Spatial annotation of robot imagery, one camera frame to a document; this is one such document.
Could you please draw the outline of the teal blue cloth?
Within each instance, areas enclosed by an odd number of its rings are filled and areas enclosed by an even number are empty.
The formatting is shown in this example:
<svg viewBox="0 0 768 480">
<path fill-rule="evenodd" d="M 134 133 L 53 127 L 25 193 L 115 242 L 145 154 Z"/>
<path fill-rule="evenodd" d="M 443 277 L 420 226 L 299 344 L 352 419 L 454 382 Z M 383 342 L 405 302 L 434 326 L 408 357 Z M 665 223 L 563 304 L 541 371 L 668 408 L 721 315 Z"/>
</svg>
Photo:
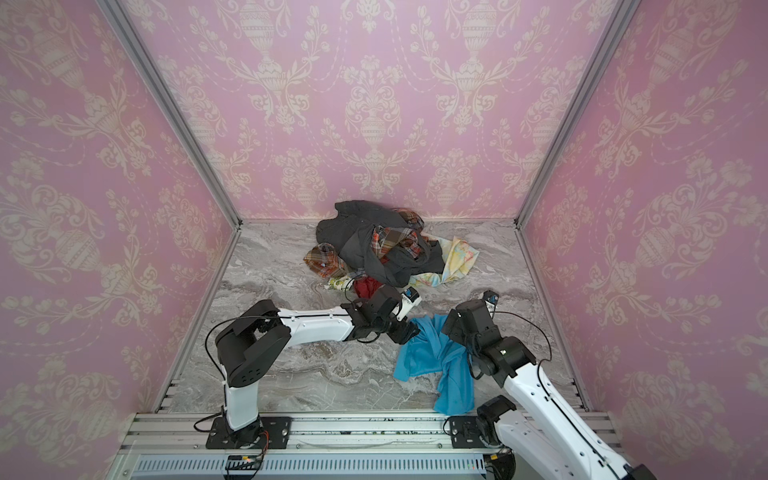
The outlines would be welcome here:
<svg viewBox="0 0 768 480">
<path fill-rule="evenodd" d="M 459 416 L 475 408 L 474 379 L 470 372 L 467 349 L 442 333 L 446 315 L 412 320 L 419 333 L 401 347 L 393 376 L 407 382 L 413 378 L 440 374 L 433 410 L 447 416 Z"/>
</svg>

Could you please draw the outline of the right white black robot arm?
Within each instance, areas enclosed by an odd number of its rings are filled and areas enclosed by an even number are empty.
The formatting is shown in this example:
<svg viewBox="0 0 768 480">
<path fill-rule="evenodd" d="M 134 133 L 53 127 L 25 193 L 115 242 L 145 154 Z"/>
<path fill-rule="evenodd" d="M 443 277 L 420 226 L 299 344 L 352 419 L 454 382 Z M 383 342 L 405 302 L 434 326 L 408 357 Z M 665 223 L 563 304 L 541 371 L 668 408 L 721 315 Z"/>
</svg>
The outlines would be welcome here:
<svg viewBox="0 0 768 480">
<path fill-rule="evenodd" d="M 483 375 L 504 391 L 476 409 L 479 437 L 506 447 L 545 479 L 653 479 L 633 466 L 567 403 L 529 348 L 504 336 L 488 303 L 475 299 L 453 308 L 442 332 L 467 348 Z"/>
</svg>

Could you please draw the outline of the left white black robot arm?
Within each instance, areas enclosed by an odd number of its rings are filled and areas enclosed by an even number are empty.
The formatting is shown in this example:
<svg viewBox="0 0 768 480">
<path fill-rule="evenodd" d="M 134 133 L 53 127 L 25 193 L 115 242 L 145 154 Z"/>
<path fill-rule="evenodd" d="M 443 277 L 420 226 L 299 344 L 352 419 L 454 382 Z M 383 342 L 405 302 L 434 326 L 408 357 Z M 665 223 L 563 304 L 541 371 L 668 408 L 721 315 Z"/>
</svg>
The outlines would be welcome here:
<svg viewBox="0 0 768 480">
<path fill-rule="evenodd" d="M 413 287 L 383 286 L 369 299 L 355 299 L 326 310 L 281 309 L 266 299 L 218 333 L 214 364 L 223 376 L 224 405 L 208 432 L 209 450 L 281 450 L 287 447 L 292 419 L 264 419 L 258 407 L 259 382 L 282 352 L 317 342 L 371 343 L 382 335 L 404 345 L 419 333 L 408 319 L 422 298 Z"/>
</svg>

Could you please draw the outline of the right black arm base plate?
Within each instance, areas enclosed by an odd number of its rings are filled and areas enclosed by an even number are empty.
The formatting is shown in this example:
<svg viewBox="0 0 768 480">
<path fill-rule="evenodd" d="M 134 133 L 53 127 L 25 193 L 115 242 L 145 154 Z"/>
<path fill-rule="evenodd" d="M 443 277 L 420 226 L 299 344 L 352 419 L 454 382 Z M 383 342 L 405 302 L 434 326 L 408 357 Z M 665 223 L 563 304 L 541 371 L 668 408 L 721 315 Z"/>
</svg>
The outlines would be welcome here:
<svg viewBox="0 0 768 480">
<path fill-rule="evenodd" d="M 502 446 L 493 425 L 477 416 L 451 416 L 446 428 L 454 449 L 498 449 Z"/>
</svg>

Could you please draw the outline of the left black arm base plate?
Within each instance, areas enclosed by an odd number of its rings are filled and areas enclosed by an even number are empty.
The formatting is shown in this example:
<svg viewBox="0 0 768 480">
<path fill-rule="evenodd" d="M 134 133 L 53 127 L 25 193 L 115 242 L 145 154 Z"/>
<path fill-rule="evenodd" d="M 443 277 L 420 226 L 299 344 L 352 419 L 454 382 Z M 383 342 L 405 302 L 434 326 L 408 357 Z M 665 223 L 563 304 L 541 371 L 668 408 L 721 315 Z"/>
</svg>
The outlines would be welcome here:
<svg viewBox="0 0 768 480">
<path fill-rule="evenodd" d="M 243 429 L 233 430 L 225 418 L 216 418 L 208 433 L 208 450 L 283 450 L 287 448 L 292 419 L 259 418 Z"/>
</svg>

